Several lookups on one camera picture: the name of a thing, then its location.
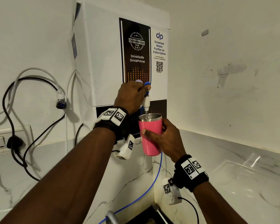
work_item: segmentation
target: wristband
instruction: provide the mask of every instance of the wristband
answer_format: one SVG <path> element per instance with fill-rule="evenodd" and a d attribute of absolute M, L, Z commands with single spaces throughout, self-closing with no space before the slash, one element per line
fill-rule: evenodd
<path fill-rule="evenodd" d="M 193 192 L 201 183 L 207 182 L 209 177 L 204 168 L 190 155 L 183 155 L 175 164 L 173 183 L 178 188 L 186 187 Z"/>
<path fill-rule="evenodd" d="M 129 113 L 123 107 L 113 107 L 101 113 L 97 118 L 96 127 L 104 127 L 112 130 L 116 135 L 116 141 L 127 139 L 130 134 Z"/>

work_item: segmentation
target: black cable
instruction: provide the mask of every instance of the black cable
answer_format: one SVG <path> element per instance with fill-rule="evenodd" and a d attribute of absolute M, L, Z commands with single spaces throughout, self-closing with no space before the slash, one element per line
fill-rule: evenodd
<path fill-rule="evenodd" d="M 75 146 L 77 145 L 77 140 L 78 140 L 78 136 L 79 136 L 79 132 L 81 130 L 81 128 L 83 127 L 83 124 L 81 124 L 81 126 L 79 126 L 78 131 L 76 133 L 76 137 L 75 137 Z"/>
<path fill-rule="evenodd" d="M 190 203 L 190 205 L 192 205 L 192 207 L 194 208 L 194 210 L 195 210 L 195 212 L 196 212 L 196 216 L 197 216 L 197 224 L 199 224 L 199 216 L 198 216 L 198 212 L 197 212 L 196 208 L 194 207 L 194 205 L 193 205 L 190 201 L 188 201 L 187 199 L 185 199 L 185 198 L 183 198 L 183 197 L 178 197 L 178 199 L 183 199 L 183 200 L 187 201 L 188 203 Z"/>
<path fill-rule="evenodd" d="M 42 78 L 38 78 L 38 77 L 23 77 L 23 78 L 18 79 L 18 81 L 21 81 L 21 80 L 38 80 L 38 81 L 43 81 L 43 82 L 46 82 L 46 83 L 48 83 L 49 85 L 51 85 L 51 86 L 57 91 L 57 88 L 56 88 L 51 82 L 47 81 L 46 79 L 42 79 Z M 8 92 L 9 92 L 9 90 L 11 89 L 11 87 L 12 87 L 14 84 L 15 84 L 15 82 L 12 82 L 12 83 L 8 86 L 7 90 L 5 91 L 5 93 L 4 93 L 4 95 L 3 95 L 3 99 L 2 99 L 3 111 L 4 111 L 4 113 L 5 113 L 6 117 L 7 117 L 7 119 L 8 119 L 8 121 L 9 121 L 10 125 L 11 125 L 12 136 L 13 136 L 13 137 L 15 136 L 15 127 L 14 127 L 14 124 L 13 124 L 13 122 L 12 122 L 12 120 L 11 120 L 11 118 L 10 118 L 8 112 L 7 112 L 7 110 L 6 110 L 6 107 L 5 107 L 5 99 L 6 99 L 6 96 L 7 96 Z M 53 123 L 52 125 L 50 125 L 36 140 L 34 140 L 34 142 L 31 143 L 30 146 L 26 149 L 23 158 L 20 156 L 18 150 L 15 151 L 15 149 L 14 149 L 14 147 L 13 147 L 13 140 L 11 140 L 11 154 L 12 154 L 13 159 L 14 159 L 20 166 L 24 167 L 26 173 L 27 173 L 30 177 L 32 177 L 34 180 L 36 180 L 36 181 L 39 181 L 39 180 L 38 180 L 37 178 L 35 178 L 35 177 L 34 177 L 31 173 L 29 173 L 29 171 L 27 170 L 28 165 L 27 165 L 27 163 L 26 163 L 26 161 L 25 161 L 27 151 L 31 148 L 31 146 L 32 146 L 46 131 L 48 131 L 49 128 L 51 128 L 53 125 L 55 125 L 56 123 L 58 123 L 58 122 L 59 122 L 60 120 L 62 120 L 63 118 L 64 118 L 64 115 L 63 115 L 59 120 L 57 120 L 55 123 Z M 17 156 L 20 158 L 20 160 L 21 160 L 23 163 L 21 163 L 21 162 L 16 158 L 15 153 L 17 154 Z"/>

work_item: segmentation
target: orange dot pattern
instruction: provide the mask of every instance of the orange dot pattern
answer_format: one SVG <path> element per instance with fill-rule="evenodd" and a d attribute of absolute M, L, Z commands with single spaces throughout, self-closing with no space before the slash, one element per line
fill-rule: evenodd
<path fill-rule="evenodd" d="M 148 65 L 148 72 L 145 72 L 139 67 L 133 68 L 132 72 L 127 72 L 126 61 L 124 61 L 124 73 L 125 73 L 125 82 L 130 80 L 136 81 L 140 79 L 143 83 L 150 82 L 150 65 Z"/>

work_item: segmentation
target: person's left hand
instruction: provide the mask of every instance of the person's left hand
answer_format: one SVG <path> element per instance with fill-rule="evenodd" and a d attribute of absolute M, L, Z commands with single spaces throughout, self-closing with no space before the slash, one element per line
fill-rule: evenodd
<path fill-rule="evenodd" d="M 130 80 L 127 83 L 123 83 L 118 90 L 114 106 L 125 108 L 129 112 L 129 115 L 131 115 L 140 108 L 144 95 L 150 89 L 150 85 L 144 86 L 141 82 Z"/>

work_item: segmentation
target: pink tumbler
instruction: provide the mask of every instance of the pink tumbler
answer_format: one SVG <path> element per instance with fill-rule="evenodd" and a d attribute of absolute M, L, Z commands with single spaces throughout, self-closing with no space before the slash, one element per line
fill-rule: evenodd
<path fill-rule="evenodd" d="M 159 145 L 153 140 L 146 138 L 141 131 L 147 129 L 157 134 L 162 134 L 162 115 L 157 113 L 140 115 L 138 117 L 138 122 L 144 153 L 148 156 L 157 156 L 161 153 Z"/>

